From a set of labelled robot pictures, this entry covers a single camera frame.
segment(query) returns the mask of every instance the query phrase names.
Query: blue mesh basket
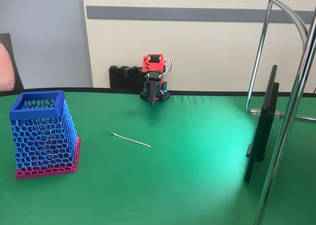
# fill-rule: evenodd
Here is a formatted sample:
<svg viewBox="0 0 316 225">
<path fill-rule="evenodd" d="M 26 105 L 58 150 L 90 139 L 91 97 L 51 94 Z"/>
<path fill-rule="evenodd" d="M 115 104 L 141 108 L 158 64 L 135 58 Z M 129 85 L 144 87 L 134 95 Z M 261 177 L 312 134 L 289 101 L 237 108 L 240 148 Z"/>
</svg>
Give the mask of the blue mesh basket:
<svg viewBox="0 0 316 225">
<path fill-rule="evenodd" d="M 73 163 L 77 132 L 63 91 L 21 93 L 9 115 L 18 170 Z"/>
</svg>

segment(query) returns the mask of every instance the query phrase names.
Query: screw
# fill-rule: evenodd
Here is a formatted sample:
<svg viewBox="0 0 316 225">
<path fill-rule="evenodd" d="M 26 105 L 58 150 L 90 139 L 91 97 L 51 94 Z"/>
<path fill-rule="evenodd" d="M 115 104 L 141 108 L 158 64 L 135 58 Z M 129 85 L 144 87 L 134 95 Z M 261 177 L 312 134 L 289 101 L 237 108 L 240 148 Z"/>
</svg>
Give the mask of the screw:
<svg viewBox="0 0 316 225">
<path fill-rule="evenodd" d="M 123 136 L 120 136 L 120 135 L 114 133 L 114 131 L 111 133 L 111 135 L 112 135 L 112 136 L 113 136 L 113 135 L 114 135 L 114 136 L 117 136 L 117 137 L 119 137 L 119 138 L 121 138 L 121 139 L 125 139 L 125 140 L 131 141 L 131 142 L 134 142 L 134 143 L 137 143 L 137 144 L 140 144 L 140 145 L 144 145 L 144 146 L 150 147 L 150 145 L 147 145 L 147 144 L 144 144 L 144 143 L 141 143 L 141 142 L 138 142 L 138 141 L 131 140 L 131 139 L 125 138 L 125 137 L 123 137 Z"/>
</svg>

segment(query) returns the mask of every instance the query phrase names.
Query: black chair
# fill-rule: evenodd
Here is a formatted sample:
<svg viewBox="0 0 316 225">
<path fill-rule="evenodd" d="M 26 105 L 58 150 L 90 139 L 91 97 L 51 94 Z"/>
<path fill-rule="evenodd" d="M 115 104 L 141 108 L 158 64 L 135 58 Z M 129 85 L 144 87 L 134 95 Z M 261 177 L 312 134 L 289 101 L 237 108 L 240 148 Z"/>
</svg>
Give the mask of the black chair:
<svg viewBox="0 0 316 225">
<path fill-rule="evenodd" d="M 22 90 L 24 89 L 24 87 L 23 87 L 23 83 L 21 81 L 21 77 L 19 75 L 18 69 L 16 68 L 10 34 L 0 34 L 0 40 L 2 44 L 4 45 L 4 47 L 6 48 L 6 50 L 8 51 L 9 56 L 11 58 L 12 65 L 13 65 L 14 76 L 15 76 L 15 86 L 13 90 Z"/>
</svg>

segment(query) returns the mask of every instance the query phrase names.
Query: black table edge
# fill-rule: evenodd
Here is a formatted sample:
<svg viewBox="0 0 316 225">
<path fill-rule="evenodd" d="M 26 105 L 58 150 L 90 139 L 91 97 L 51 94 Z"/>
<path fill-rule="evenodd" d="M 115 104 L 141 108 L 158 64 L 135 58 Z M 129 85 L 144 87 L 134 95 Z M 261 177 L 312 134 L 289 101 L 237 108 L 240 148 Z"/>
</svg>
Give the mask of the black table edge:
<svg viewBox="0 0 316 225">
<path fill-rule="evenodd" d="M 74 87 L 60 87 L 60 88 L 30 88 L 23 90 L 14 90 L 0 92 L 0 97 L 16 95 L 24 92 L 38 92 L 38 91 L 54 91 L 63 90 L 65 92 L 89 92 L 89 93 L 124 93 L 124 94 L 139 94 L 139 91 L 134 89 L 123 88 L 74 88 Z M 192 96 L 247 96 L 247 92 L 227 92 L 227 91 L 178 91 L 170 90 L 171 95 L 192 95 Z M 289 97 L 289 92 L 279 92 L 280 97 Z M 252 96 L 263 97 L 265 92 L 253 92 Z M 303 97 L 314 98 L 315 93 L 303 93 Z"/>
</svg>

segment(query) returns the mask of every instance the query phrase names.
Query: metal stand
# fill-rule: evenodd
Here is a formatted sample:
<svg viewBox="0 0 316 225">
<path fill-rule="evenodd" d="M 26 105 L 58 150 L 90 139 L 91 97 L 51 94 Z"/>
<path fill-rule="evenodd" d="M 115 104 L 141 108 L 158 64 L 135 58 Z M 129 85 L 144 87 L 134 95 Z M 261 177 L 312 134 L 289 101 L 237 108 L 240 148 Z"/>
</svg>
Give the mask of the metal stand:
<svg viewBox="0 0 316 225">
<path fill-rule="evenodd" d="M 261 38 L 261 40 L 260 40 L 260 46 L 259 46 L 259 50 L 258 50 L 255 68 L 254 68 L 254 74 L 252 75 L 253 78 L 251 79 L 252 84 L 250 85 L 250 88 L 249 88 L 250 94 L 248 95 L 248 100 L 247 100 L 247 105 L 246 105 L 247 110 L 248 110 L 248 104 L 249 104 L 249 100 L 250 100 L 250 96 L 251 96 L 251 92 L 252 92 L 254 77 L 255 77 L 255 74 L 256 74 L 257 68 L 258 68 L 257 63 L 259 63 L 259 59 L 260 59 L 264 35 L 266 33 L 265 32 L 266 26 L 268 24 L 267 20 L 269 19 L 269 14 L 271 11 L 272 2 L 275 2 L 275 0 L 269 1 L 268 10 L 267 10 L 267 19 L 265 21 L 263 32 L 262 32 L 263 38 Z M 314 55 L 315 55 L 315 51 L 316 51 L 316 9 L 314 12 L 314 16 L 313 16 L 312 23 L 311 23 L 311 26 L 310 26 L 310 29 L 308 32 L 307 39 L 304 40 L 302 38 L 302 41 L 305 43 L 303 55 L 302 55 L 299 69 L 298 69 L 298 72 L 297 72 L 297 75 L 296 75 L 296 78 L 294 81 L 294 85 L 292 88 L 290 99 L 289 99 L 289 102 L 288 102 L 287 107 L 286 107 L 282 127 L 281 127 L 281 130 L 279 132 L 279 135 L 278 135 L 278 138 L 276 141 L 276 147 L 275 147 L 272 159 L 271 159 L 268 174 L 267 174 L 266 181 L 265 181 L 263 191 L 261 194 L 258 211 L 257 211 L 256 217 L 255 217 L 254 223 L 253 223 L 254 225 L 261 225 L 263 223 L 263 218 L 264 218 L 264 215 L 265 215 L 265 212 L 267 209 L 268 201 L 271 197 L 271 190 L 274 186 L 275 178 L 276 178 L 279 166 L 280 166 L 280 161 L 281 161 L 283 153 L 284 153 L 284 148 L 287 144 L 287 141 L 288 141 L 288 138 L 289 138 L 289 135 L 290 135 L 295 118 L 315 121 L 315 118 L 313 118 L 313 117 L 296 116 L 296 112 L 298 110 L 298 106 L 300 104 L 300 101 L 301 101 L 301 98 L 303 95 L 305 84 L 306 84 L 310 69 L 312 67 L 312 63 L 313 63 L 313 59 L 314 59 Z"/>
<path fill-rule="evenodd" d="M 249 86 L 248 95 L 247 95 L 247 101 L 246 101 L 246 112 L 253 114 L 253 115 L 256 114 L 256 110 L 255 109 L 249 110 L 249 102 L 250 102 L 253 86 L 255 83 L 255 79 L 256 79 L 256 75 L 257 75 L 257 71 L 258 71 L 258 67 L 259 67 L 261 52 L 262 52 L 263 44 L 265 41 L 266 32 L 267 32 L 268 23 L 269 23 L 269 17 L 270 17 L 270 13 L 271 13 L 271 9 L 272 9 L 273 4 L 276 4 L 278 7 L 280 7 L 291 18 L 293 23 L 296 25 L 296 27 L 300 33 L 301 39 L 302 39 L 303 47 L 304 47 L 304 44 L 306 43 L 306 38 L 308 35 L 308 28 L 307 28 L 306 24 L 302 21 L 302 19 L 290 7 L 288 7 L 286 4 L 284 4 L 278 0 L 269 0 L 267 12 L 266 12 L 266 17 L 265 17 L 265 21 L 263 23 L 263 28 L 262 28 L 262 32 L 261 32 L 257 57 L 255 60 L 255 65 L 254 65 L 252 76 L 251 76 L 250 86 Z M 297 115 L 297 116 L 295 116 L 295 118 L 300 119 L 300 120 L 307 120 L 307 121 L 316 122 L 316 118 L 310 117 L 310 116 Z"/>
</svg>

